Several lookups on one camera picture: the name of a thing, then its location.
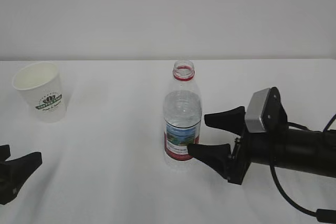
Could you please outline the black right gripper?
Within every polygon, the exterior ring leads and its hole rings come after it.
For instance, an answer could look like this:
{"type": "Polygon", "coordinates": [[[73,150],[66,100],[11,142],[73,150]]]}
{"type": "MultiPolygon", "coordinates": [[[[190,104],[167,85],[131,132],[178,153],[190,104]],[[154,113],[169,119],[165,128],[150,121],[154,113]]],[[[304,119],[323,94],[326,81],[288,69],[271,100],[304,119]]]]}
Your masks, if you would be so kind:
{"type": "Polygon", "coordinates": [[[205,125],[240,136],[233,153],[230,144],[189,144],[188,154],[206,164],[229,183],[241,185],[251,162],[256,159],[268,165],[270,146],[288,129],[287,114],[281,104],[278,88],[271,87],[263,113],[265,132],[249,133],[245,124],[245,107],[204,115],[205,125]]]}

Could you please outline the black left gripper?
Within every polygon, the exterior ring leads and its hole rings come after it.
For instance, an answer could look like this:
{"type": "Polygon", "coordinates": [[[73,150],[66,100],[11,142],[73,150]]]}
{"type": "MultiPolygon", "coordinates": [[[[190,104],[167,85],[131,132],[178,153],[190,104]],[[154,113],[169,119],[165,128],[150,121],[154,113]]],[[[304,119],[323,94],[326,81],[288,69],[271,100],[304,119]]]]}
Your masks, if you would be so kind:
{"type": "Polygon", "coordinates": [[[0,146],[1,205],[13,201],[25,182],[42,164],[41,152],[6,161],[11,155],[8,144],[0,146]]]}

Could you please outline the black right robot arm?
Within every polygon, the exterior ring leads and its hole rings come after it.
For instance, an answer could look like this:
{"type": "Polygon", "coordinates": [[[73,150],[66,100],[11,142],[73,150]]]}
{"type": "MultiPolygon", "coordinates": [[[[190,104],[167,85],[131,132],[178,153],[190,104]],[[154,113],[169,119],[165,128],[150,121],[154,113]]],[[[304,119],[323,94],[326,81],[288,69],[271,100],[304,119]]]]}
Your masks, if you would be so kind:
{"type": "Polygon", "coordinates": [[[229,144],[189,144],[190,156],[241,185],[251,163],[335,177],[335,131],[292,129],[278,88],[253,93],[248,107],[206,114],[208,127],[238,135],[229,144]]]}

